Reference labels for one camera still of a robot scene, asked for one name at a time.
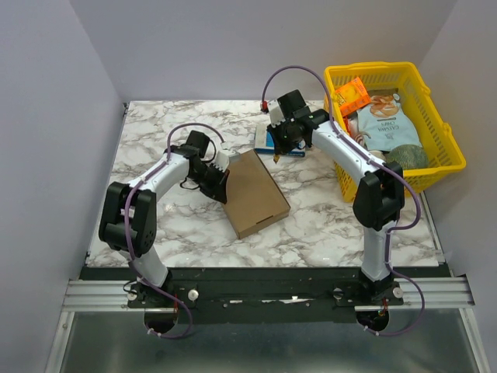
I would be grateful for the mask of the brown cardboard express box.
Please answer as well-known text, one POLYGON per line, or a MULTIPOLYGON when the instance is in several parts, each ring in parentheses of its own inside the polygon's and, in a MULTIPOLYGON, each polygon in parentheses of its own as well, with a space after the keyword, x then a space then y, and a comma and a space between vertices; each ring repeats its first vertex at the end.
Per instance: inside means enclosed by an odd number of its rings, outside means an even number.
POLYGON ((238 239, 284 219, 290 205, 258 154, 247 151, 230 164, 223 209, 238 239))

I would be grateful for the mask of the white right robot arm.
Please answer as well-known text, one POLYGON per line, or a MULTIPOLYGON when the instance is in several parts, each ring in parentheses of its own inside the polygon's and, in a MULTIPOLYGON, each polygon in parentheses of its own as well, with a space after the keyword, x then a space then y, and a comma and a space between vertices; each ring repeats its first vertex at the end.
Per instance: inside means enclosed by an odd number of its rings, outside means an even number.
POLYGON ((274 143, 274 156, 285 155, 304 143, 329 155, 357 186, 353 213, 363 226, 363 262, 357 294, 372 305, 394 287, 387 252, 389 230, 396 226, 405 206, 402 169, 389 166, 361 148, 323 109, 311 110, 299 90, 264 103, 274 143))

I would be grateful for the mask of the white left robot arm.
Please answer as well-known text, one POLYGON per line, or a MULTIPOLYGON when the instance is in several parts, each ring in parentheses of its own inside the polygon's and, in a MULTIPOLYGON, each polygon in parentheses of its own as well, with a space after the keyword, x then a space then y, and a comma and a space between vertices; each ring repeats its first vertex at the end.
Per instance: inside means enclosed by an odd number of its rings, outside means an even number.
POLYGON ((113 182, 106 190, 98 236, 109 248, 120 252, 137 279, 147 286, 145 297, 156 307, 171 301, 167 284, 169 269, 154 248, 157 234, 157 204, 176 184, 190 180, 206 197, 226 204, 228 167, 236 152, 225 142, 206 159, 212 140, 200 131, 191 131, 185 143, 172 145, 171 136, 163 156, 129 183, 113 182))

